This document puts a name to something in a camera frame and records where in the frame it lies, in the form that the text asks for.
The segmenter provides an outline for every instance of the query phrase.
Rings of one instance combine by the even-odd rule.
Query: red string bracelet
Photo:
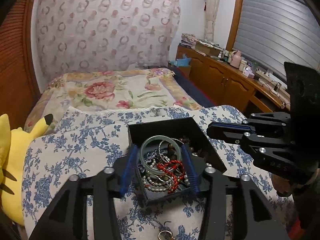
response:
[[[170,177],[173,177],[173,186],[171,187],[171,189],[168,190],[169,193],[173,193],[175,192],[175,190],[177,189],[178,187],[178,180],[177,180],[177,176],[173,174],[173,172],[170,172],[167,170],[167,167],[170,165],[170,164],[175,164],[174,166],[172,166],[172,168],[174,169],[177,169],[179,167],[179,165],[181,166],[183,172],[182,172],[182,175],[179,176],[178,178],[179,179],[183,179],[184,175],[185,175],[185,171],[184,171],[184,168],[183,168],[183,164],[181,161],[177,161],[177,160],[171,160],[169,162],[167,162],[166,164],[161,164],[161,163],[158,163],[157,164],[157,168],[159,170],[162,170],[164,171],[166,174],[168,174]]]

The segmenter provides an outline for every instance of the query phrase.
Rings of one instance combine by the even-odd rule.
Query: window blind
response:
[[[243,0],[234,49],[285,78],[285,61],[318,68],[320,26],[303,0]]]

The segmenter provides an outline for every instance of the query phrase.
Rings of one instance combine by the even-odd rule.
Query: blue plastic bag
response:
[[[182,58],[178,58],[177,60],[170,61],[171,65],[177,66],[177,67],[187,67],[189,66],[191,58],[187,57],[186,54],[182,55]]]

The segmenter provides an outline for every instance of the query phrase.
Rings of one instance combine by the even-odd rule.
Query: white wall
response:
[[[205,14],[204,14],[204,0],[180,0],[181,7],[181,16],[180,23],[175,35],[175,38],[172,41],[169,51],[169,60],[174,60],[177,53],[177,48],[179,42],[181,40],[182,33],[192,33],[197,38],[204,37],[204,22],[205,22]],[[38,0],[35,0],[32,17],[31,17],[31,49],[32,49],[32,59],[33,65],[35,68],[36,78],[39,85],[39,90],[42,93],[46,87],[46,82],[43,78],[39,58],[37,54],[36,47],[36,13],[38,8]]]
[[[220,0],[219,2],[213,41],[222,48],[225,48],[228,42],[235,3],[236,0]]]
[[[177,33],[170,45],[169,60],[175,60],[182,33],[194,34],[197,38],[204,37],[204,0],[180,0],[181,15]]]

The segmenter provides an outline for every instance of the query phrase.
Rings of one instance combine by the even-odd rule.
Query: patterned curtain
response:
[[[179,0],[39,0],[37,47],[47,82],[70,72],[166,64]]]
[[[214,24],[220,0],[206,0],[204,38],[213,41]]]

